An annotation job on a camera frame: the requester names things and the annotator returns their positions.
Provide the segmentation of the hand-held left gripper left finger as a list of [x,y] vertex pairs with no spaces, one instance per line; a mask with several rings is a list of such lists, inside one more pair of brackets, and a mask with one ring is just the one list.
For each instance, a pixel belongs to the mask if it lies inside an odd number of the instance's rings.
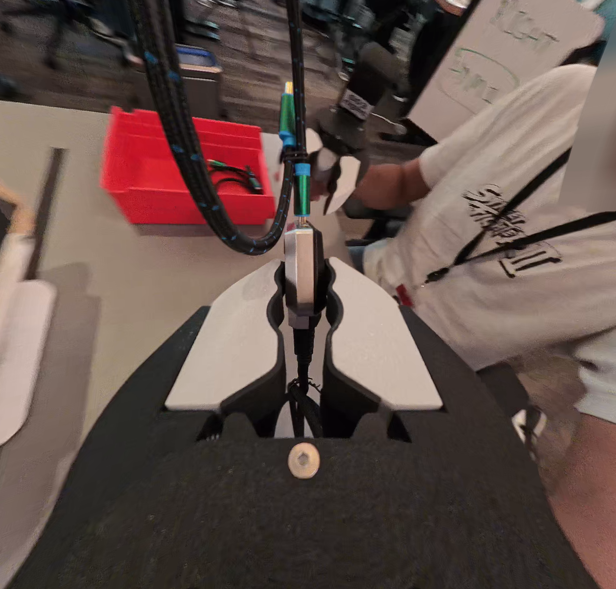
[[271,260],[210,306],[165,400],[170,411],[245,414],[258,434],[274,434],[286,400],[284,264]]

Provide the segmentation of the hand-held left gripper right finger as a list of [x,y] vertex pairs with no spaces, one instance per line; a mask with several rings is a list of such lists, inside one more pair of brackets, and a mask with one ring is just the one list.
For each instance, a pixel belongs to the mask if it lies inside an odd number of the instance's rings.
[[396,412],[442,410],[400,305],[342,260],[331,257],[326,264],[324,433],[352,434],[367,414],[389,426]]

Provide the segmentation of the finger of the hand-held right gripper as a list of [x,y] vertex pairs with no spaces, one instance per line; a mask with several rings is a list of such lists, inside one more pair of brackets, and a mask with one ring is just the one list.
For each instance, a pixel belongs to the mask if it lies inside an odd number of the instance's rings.
[[334,175],[329,182],[329,196],[326,201],[326,214],[338,211],[355,191],[360,174],[361,162],[353,156],[340,157]]
[[322,150],[323,143],[317,131],[312,128],[306,128],[306,152],[312,168],[325,168],[325,158],[321,155]]

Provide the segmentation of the red plastic bin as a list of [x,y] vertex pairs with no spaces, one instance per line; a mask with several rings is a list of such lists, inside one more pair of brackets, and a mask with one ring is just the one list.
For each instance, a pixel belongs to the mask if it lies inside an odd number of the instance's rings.
[[[274,194],[261,129],[253,125],[194,118],[206,165],[250,170],[260,192],[237,173],[215,170],[218,194],[227,214],[238,226],[259,226],[275,215]],[[185,185],[167,144],[158,114],[136,109],[110,110],[102,154],[100,185],[132,224],[205,224]]]

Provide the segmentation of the person's left forearm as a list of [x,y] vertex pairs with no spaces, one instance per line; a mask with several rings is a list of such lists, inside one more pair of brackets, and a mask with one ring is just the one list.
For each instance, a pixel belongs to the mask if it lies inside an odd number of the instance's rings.
[[538,442],[552,511],[600,588],[615,588],[615,425],[572,408]]

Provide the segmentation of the grey trash bin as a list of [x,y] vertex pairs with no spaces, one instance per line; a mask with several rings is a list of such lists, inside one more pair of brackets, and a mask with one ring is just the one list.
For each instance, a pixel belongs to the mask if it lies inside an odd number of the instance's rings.
[[176,45],[180,74],[192,117],[228,119],[222,102],[222,67],[215,55],[198,46]]

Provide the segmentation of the white paper sign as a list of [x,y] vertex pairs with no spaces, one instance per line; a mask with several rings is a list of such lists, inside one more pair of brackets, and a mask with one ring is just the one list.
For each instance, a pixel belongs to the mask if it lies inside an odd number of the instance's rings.
[[480,0],[408,120],[440,141],[603,32],[604,19],[576,0]]

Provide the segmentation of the silver stand base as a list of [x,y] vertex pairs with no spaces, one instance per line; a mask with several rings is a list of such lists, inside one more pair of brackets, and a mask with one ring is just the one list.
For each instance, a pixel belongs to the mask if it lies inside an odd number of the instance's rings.
[[56,288],[42,280],[16,286],[1,329],[1,446],[21,430],[30,413],[56,295]]

